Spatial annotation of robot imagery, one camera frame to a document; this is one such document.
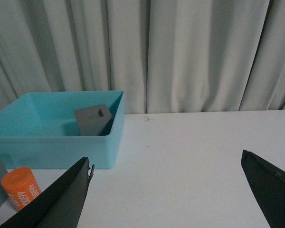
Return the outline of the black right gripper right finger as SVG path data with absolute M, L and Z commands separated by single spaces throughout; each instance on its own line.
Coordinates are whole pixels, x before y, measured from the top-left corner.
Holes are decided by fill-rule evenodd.
M 285 228 L 285 171 L 247 150 L 241 167 L 269 226 Z

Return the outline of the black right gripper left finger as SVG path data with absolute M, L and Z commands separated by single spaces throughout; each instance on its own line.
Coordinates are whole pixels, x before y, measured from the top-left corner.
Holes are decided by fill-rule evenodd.
M 76 228 L 95 166 L 81 158 L 1 228 Z

